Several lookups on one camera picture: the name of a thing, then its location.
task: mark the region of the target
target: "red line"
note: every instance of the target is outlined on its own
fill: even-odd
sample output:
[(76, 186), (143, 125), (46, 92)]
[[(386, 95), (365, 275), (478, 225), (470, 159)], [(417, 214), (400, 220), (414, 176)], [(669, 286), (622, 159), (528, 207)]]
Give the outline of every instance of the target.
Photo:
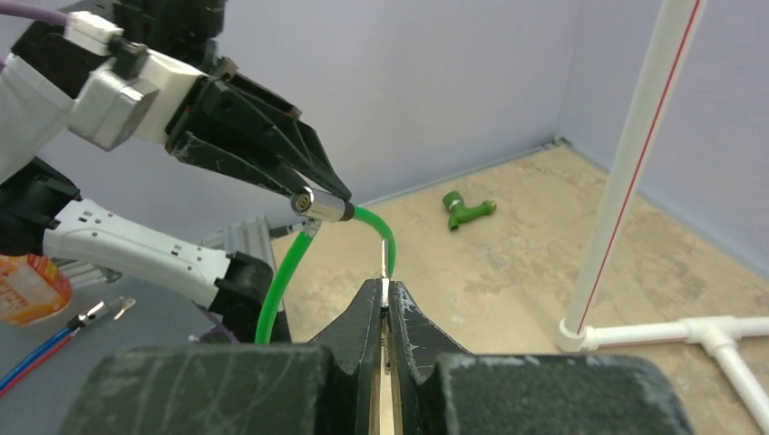
[(54, 346), (50, 351), (48, 351), (45, 355), (38, 358), (37, 361), (32, 363), (32, 365), (24, 369), (23, 372), (19, 373), (19, 375), (16, 376), (11, 381), (11, 383), (7, 384), (5, 388), (0, 390), (0, 397), (3, 397), (3, 394), (6, 394), (9, 390), (11, 390), (11, 388), (13, 388), (14, 385), (16, 385), (19, 381), (21, 381), (27, 374), (29, 374), (29, 372), (36, 369), (38, 365), (45, 363), (45, 360), (47, 360), (48, 358), (51, 358), (52, 356), (54, 356), (54, 354), (59, 352), (67, 343), (70, 342), (70, 340), (72, 340), (72, 336), (68, 335), (66, 338), (61, 340), (56, 346)]
[(676, 53), (676, 59), (673, 61), (673, 67), (670, 69), (670, 74), (667, 76), (665, 89), (662, 91), (662, 98), (659, 99), (659, 104), (657, 105), (657, 111), (654, 113), (654, 119), (651, 121), (651, 127), (649, 127), (647, 139), (646, 139), (646, 142), (644, 143), (644, 148), (641, 149), (641, 156), (638, 158), (638, 163), (636, 164), (636, 170), (633, 173), (633, 179), (630, 181), (630, 187), (628, 188), (628, 193), (625, 194), (625, 200), (622, 203), (622, 208), (619, 211), (619, 217), (617, 218), (617, 223), (614, 224), (614, 230), (612, 230), (611, 232), (611, 239), (608, 241), (606, 252), (603, 255), (603, 259), (601, 260), (599, 273), (598, 275), (596, 275), (596, 281), (593, 283), (593, 288), (590, 290), (590, 297), (588, 298), (588, 303), (585, 305), (585, 312), (582, 313), (582, 318), (579, 320), (579, 326), (577, 327), (577, 334), (582, 332), (582, 327), (585, 325), (585, 318), (588, 317), (588, 310), (590, 309), (590, 304), (593, 302), (593, 296), (596, 295), (596, 289), (599, 286), (601, 274), (603, 274), (603, 268), (606, 265), (606, 262), (608, 259), (608, 253), (611, 251), (611, 248), (614, 245), (614, 239), (617, 236), (617, 232), (619, 231), (619, 222), (622, 221), (622, 216), (625, 214), (625, 209), (627, 208), (628, 202), (630, 201), (630, 194), (636, 185), (636, 181), (638, 181), (638, 173), (641, 171), (641, 164), (646, 158), (649, 142), (651, 142), (652, 134), (654, 134), (654, 130), (657, 126), (659, 113), (662, 112), (662, 106), (665, 103), (667, 92), (670, 90), (670, 83), (673, 81), (673, 76), (676, 74), (678, 61), (681, 58), (681, 53), (684, 51), (684, 45), (686, 45), (686, 39), (688, 38), (689, 32), (692, 29), (692, 23), (695, 21), (696, 12), (697, 12), (697, 9), (699, 8), (699, 2), (700, 0), (696, 0), (695, 7), (692, 10), (692, 14), (691, 16), (689, 16), (689, 22), (686, 25), (686, 30), (684, 31), (684, 37), (683, 39), (681, 39), (681, 44), (678, 46), (678, 52)]

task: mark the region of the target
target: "gray wall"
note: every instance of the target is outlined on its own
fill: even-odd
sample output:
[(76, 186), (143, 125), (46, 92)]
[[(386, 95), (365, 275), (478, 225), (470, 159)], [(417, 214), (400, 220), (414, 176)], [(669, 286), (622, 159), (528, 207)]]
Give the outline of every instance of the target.
[[(559, 134), (608, 168), (660, 1), (583, 0)], [(769, 3), (709, 0), (641, 189), (769, 275)]]
[[(577, 3), (230, 0), (221, 51), (302, 109), (365, 202), (551, 140)], [(23, 28), (0, 17), (0, 40)], [(293, 217), (283, 198), (185, 167), (154, 144), (106, 154), (63, 133), (41, 156), (104, 207), (178, 237)]]

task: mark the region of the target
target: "purple cable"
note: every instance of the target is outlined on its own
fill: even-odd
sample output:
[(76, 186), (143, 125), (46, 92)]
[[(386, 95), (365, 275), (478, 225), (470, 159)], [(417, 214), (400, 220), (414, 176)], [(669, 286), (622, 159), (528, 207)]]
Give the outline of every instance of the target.
[(17, 16), (60, 26), (66, 26), (69, 19), (69, 16), (61, 11), (22, 5), (16, 2), (0, 2), (0, 15)]
[(227, 326), (221, 324), (219, 319), (212, 314), (209, 310), (203, 308), (200, 305), (197, 305), (197, 307), (200, 309), (200, 312), (203, 313), (203, 315), (206, 316), (207, 319), (209, 319), (214, 324), (214, 329), (224, 334), (229, 340), (233, 343), (240, 343), (240, 340), (238, 340), (238, 337), (235, 336), (229, 329), (227, 329)]

